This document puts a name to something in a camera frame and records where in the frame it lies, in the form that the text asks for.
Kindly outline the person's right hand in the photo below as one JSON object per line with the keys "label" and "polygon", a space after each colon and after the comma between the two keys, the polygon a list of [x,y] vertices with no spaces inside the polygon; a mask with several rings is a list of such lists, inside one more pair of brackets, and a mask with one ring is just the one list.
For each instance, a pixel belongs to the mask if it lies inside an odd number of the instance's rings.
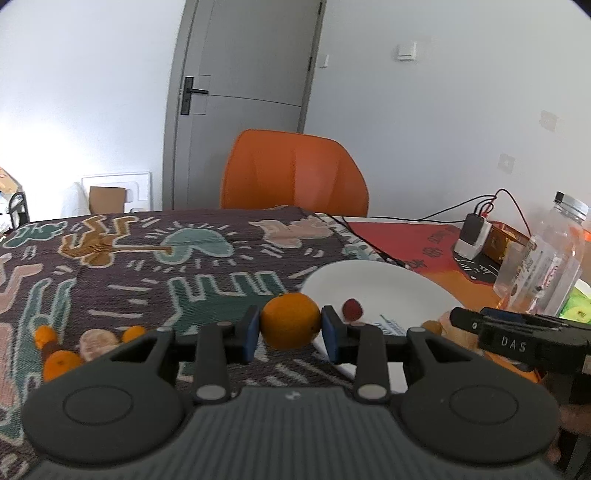
{"label": "person's right hand", "polygon": [[[560,407],[560,428],[566,432],[577,435],[590,436],[591,432],[591,406],[590,405],[562,405]],[[547,459],[556,464],[561,457],[558,448],[559,432],[547,451]]]}

